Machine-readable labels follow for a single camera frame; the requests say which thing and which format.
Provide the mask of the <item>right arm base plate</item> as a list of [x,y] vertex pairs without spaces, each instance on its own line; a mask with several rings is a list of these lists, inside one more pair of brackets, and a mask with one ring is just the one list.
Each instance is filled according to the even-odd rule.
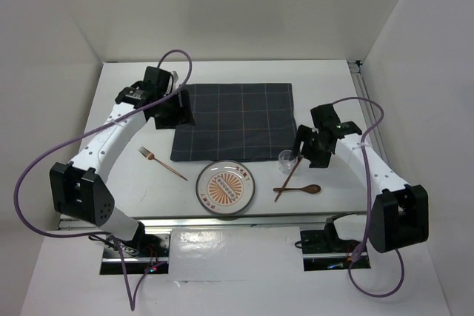
[[359,242],[340,239],[335,221],[346,216],[328,218],[323,229],[300,231],[300,240],[294,243],[294,247],[302,252],[305,272],[349,269],[352,253]]

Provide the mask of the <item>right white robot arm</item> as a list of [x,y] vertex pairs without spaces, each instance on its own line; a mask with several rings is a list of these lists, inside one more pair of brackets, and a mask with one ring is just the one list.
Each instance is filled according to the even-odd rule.
[[310,111],[313,127],[297,129],[293,156],[326,169],[335,155],[353,171],[367,190],[367,214],[362,243],[380,253],[425,242],[429,237],[428,192],[398,176],[366,143],[368,132],[343,122],[333,104]]

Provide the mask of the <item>dark grey checked cloth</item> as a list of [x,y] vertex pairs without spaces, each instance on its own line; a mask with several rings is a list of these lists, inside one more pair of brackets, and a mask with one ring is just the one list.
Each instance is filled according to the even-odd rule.
[[275,161],[296,136],[290,83],[191,84],[195,124],[176,128],[170,160]]

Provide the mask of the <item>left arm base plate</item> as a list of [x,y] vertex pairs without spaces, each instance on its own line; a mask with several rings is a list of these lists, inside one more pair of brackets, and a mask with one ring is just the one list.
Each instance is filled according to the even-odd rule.
[[[150,275],[165,275],[169,272],[169,254],[171,231],[158,230],[153,234],[151,242],[139,249],[126,246],[123,242],[119,245],[124,256],[127,274],[141,275],[145,269],[151,268]],[[100,275],[122,275],[120,253],[111,237],[97,237],[95,241],[103,243]]]

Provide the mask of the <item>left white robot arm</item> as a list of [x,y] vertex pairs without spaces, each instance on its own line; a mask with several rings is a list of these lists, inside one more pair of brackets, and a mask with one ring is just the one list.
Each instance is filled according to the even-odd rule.
[[105,129],[68,163],[56,163],[50,170],[55,211],[112,235],[130,256],[140,255],[158,240],[145,232],[142,222],[116,207],[107,179],[125,147],[149,120],[158,130],[193,124],[190,95],[186,89],[176,89],[177,79],[175,72],[147,67],[142,80],[118,93]]

